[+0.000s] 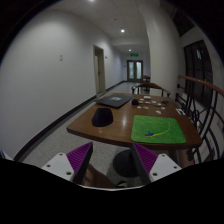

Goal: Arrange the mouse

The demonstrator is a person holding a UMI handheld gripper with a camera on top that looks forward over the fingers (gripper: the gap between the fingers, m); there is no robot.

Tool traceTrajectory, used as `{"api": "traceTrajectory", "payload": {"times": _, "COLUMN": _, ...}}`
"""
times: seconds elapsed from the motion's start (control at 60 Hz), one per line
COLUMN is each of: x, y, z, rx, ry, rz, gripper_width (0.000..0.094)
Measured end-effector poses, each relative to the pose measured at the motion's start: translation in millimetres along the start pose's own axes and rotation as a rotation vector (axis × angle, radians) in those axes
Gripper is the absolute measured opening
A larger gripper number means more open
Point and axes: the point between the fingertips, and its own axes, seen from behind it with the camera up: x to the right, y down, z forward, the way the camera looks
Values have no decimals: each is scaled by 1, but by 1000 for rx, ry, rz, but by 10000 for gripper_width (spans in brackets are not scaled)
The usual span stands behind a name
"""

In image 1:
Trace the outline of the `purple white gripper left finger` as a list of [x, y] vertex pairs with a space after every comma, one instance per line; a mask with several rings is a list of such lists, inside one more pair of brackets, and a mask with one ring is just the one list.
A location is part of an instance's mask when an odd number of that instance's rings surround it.
[[92, 153], [93, 143], [89, 142], [67, 154], [58, 153], [42, 169], [75, 184], [81, 184]]

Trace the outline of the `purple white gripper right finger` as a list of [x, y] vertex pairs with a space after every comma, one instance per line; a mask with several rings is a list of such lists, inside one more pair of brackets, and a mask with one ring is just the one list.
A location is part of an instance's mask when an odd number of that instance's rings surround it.
[[137, 173], [144, 185], [181, 170], [181, 167], [166, 154], [156, 154], [137, 143], [132, 144], [131, 154]]

